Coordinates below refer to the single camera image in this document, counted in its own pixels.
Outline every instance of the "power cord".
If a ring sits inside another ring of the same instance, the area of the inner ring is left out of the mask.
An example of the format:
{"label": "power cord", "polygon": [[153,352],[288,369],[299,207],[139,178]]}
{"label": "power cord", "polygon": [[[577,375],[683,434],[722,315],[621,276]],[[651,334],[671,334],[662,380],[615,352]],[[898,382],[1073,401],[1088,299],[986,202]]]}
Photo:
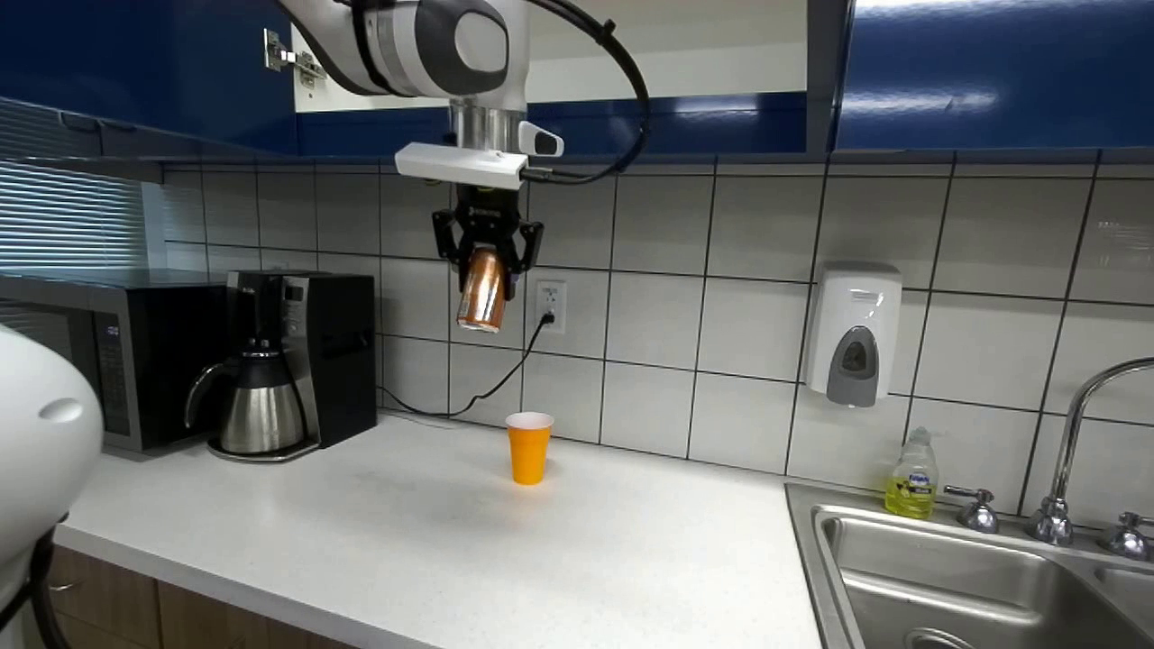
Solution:
{"label": "power cord", "polygon": [[483,392],[472,392],[468,398],[468,405],[465,406],[457,406],[457,410],[426,410],[426,406],[416,406],[416,405],[406,405],[406,401],[400,401],[392,389],[387,389],[387,386],[379,386],[391,401],[395,401],[400,405],[400,410],[406,410],[406,413],[417,413],[417,418],[462,418],[465,410],[472,410],[478,401],[489,401],[493,392],[501,392],[501,386],[529,359],[529,352],[537,351],[537,340],[540,340],[540,331],[547,328],[547,325],[554,325],[554,316],[552,315],[540,315],[540,320],[537,320],[537,328],[532,328],[532,334],[529,334],[529,346],[518,352],[518,359],[501,375],[501,382],[493,382],[489,389],[483,389]]}

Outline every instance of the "countertop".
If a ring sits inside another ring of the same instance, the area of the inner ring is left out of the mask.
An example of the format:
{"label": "countertop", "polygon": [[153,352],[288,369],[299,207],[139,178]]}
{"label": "countertop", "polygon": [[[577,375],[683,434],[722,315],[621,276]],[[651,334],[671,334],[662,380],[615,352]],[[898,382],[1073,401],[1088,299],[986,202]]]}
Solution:
{"label": "countertop", "polygon": [[779,478],[381,423],[292,464],[105,454],[58,544],[350,645],[813,649]]}

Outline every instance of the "faucet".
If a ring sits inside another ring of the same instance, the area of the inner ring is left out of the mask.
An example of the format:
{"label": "faucet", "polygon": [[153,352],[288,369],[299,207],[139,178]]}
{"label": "faucet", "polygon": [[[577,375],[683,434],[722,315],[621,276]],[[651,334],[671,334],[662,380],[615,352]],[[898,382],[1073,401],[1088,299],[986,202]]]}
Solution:
{"label": "faucet", "polygon": [[1130,375],[1130,373],[1140,373],[1140,369],[1154,369],[1154,358],[1137,358],[1137,359],[1112,363],[1112,369],[1095,373],[1073,392],[1072,410],[1067,410],[1067,429],[1065,429],[1060,446],[1058,446],[1052,484],[1048,484],[1048,493],[1046,493],[1046,500],[1040,507],[1040,520],[1034,520],[1034,536],[1043,536],[1048,544],[1072,544],[1073,542],[1067,484],[1072,484],[1072,464],[1073,464],[1078,436],[1083,436],[1085,401],[1095,398],[1115,375]]}

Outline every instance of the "cable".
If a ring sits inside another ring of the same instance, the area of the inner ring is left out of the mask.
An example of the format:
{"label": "cable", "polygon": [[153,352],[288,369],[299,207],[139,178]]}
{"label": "cable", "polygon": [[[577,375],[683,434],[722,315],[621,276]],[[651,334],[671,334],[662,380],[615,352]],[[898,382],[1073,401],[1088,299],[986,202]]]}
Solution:
{"label": "cable", "polygon": [[552,325],[554,316],[543,315],[529,334],[529,346],[518,352],[518,359],[511,363],[511,373],[501,375],[498,386],[489,386],[487,392],[472,392],[465,406],[457,410],[426,410],[416,405],[403,405],[392,389],[379,386],[391,401],[400,405],[400,410],[417,413],[417,418],[462,418],[465,410],[472,410],[478,401],[489,401],[493,392],[501,392],[501,386],[529,359],[529,352],[537,351],[540,331]]}
{"label": "cable", "polygon": [[636,85],[636,99],[639,99],[639,123],[636,123],[636,145],[615,159],[608,163],[607,168],[597,173],[575,173],[575,168],[525,168],[522,178],[532,179],[532,184],[591,184],[591,179],[603,179],[603,178],[615,178],[624,173],[644,147],[650,142],[650,85],[644,85],[644,75],[639,67],[639,60],[624,50],[624,44],[612,35],[612,20],[595,20],[591,14],[583,14],[577,5],[571,0],[532,0],[537,8],[552,12],[554,18],[571,20],[575,30],[579,30],[583,35],[591,35],[624,73],[624,78]]}

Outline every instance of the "stainless steel sink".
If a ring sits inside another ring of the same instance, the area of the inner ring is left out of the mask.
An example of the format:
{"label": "stainless steel sink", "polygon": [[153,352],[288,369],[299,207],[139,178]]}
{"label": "stainless steel sink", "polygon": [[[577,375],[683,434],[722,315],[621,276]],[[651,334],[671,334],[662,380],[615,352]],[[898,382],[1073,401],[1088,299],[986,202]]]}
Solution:
{"label": "stainless steel sink", "polygon": [[1154,567],[791,488],[829,649],[1154,649]]}

